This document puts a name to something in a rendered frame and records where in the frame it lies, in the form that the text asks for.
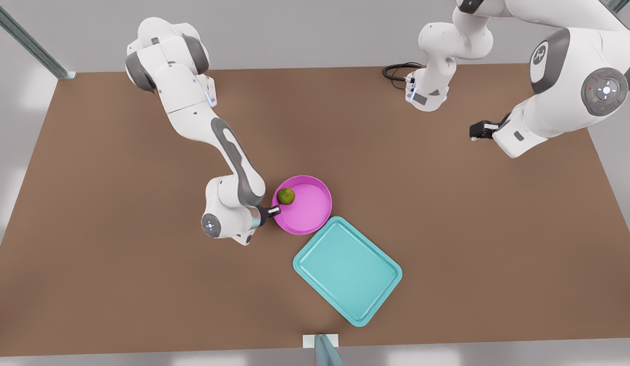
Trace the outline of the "pink round plate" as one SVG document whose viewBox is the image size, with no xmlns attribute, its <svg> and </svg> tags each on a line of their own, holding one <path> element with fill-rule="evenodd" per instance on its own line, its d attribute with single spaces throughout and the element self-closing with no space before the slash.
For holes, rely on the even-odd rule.
<svg viewBox="0 0 630 366">
<path fill-rule="evenodd" d="M 290 205 L 278 201 L 278 194 L 284 188 L 290 188 L 296 195 Z M 333 199 L 329 188 L 320 179 L 297 175 L 281 183 L 272 197 L 272 204 L 280 207 L 274 220 L 281 229 L 290 234 L 306 235 L 316 232 L 329 220 Z"/>
</svg>

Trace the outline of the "teal rectangular tray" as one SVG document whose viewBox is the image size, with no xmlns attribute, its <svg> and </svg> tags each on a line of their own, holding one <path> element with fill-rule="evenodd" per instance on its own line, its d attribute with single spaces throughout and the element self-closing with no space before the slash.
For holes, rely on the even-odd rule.
<svg viewBox="0 0 630 366">
<path fill-rule="evenodd" d="M 370 322 L 403 276 L 393 259 L 339 216 L 303 246 L 293 269 L 355 327 Z"/>
</svg>

